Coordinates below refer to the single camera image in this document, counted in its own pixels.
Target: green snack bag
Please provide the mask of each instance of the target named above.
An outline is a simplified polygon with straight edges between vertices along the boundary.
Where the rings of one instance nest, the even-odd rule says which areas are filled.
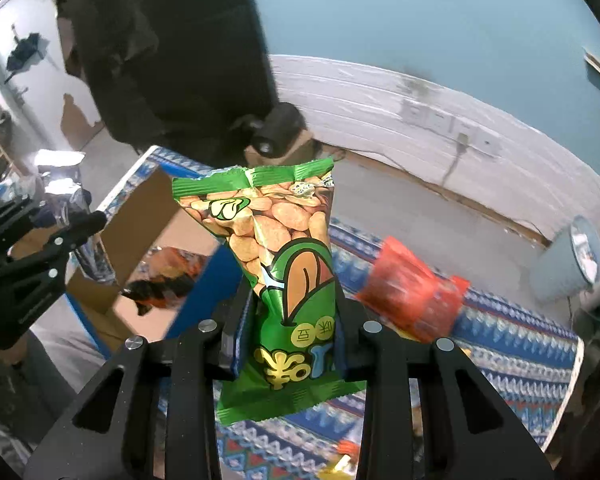
[[[173,181],[174,198],[227,241],[262,300],[250,358],[222,386],[223,424],[295,413],[365,387],[333,369],[332,169],[323,158]]]

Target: person's hand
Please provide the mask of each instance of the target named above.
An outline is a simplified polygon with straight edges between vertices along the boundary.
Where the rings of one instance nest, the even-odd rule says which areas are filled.
[[[27,354],[27,334],[16,341],[16,344],[6,350],[0,350],[0,362],[14,365],[24,359]]]

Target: blue wall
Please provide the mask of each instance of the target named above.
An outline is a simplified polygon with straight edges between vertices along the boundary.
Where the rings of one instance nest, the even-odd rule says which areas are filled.
[[[256,0],[272,54],[375,65],[472,95],[600,174],[600,24],[583,0]]]

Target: light blue bucket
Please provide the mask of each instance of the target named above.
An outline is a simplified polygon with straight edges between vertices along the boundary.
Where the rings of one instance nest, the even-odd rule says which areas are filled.
[[[571,236],[572,227],[587,235],[590,252],[598,264],[593,282],[586,277],[576,259],[576,248]],[[576,216],[571,224],[555,235],[551,246],[531,267],[529,285],[539,303],[551,303],[572,296],[590,287],[599,279],[600,237],[589,220],[584,216]]]

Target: silver bolt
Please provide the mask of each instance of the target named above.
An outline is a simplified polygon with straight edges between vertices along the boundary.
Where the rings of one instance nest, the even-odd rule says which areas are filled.
[[[377,321],[365,321],[362,328],[365,329],[365,332],[369,332],[370,334],[377,334],[382,330],[382,325]]]
[[[125,341],[125,346],[128,350],[135,350],[136,348],[140,348],[143,344],[144,339],[142,339],[139,335],[131,336]]]
[[[216,323],[213,319],[203,319],[198,323],[198,330],[200,332],[213,332],[218,327],[218,323]]]
[[[440,338],[436,341],[436,346],[443,352],[451,352],[454,349],[454,342],[446,337]]]

